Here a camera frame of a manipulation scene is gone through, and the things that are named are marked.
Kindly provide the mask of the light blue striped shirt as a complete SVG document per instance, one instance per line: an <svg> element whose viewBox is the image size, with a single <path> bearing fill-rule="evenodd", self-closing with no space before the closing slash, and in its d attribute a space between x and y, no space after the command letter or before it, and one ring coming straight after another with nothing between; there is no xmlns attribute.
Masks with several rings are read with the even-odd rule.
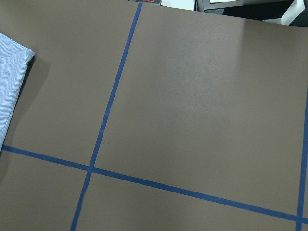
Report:
<svg viewBox="0 0 308 231"><path fill-rule="evenodd" d="M3 145L24 81L35 52L0 35L0 144Z"/></svg>

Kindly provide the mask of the black box with label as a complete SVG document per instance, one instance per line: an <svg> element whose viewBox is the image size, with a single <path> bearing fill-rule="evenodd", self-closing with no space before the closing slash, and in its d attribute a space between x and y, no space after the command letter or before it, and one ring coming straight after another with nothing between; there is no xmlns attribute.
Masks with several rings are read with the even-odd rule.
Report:
<svg viewBox="0 0 308 231"><path fill-rule="evenodd" d="M291 6L291 0L235 0L211 3L208 0L197 0L196 9L204 13L254 20L281 18Z"/></svg>

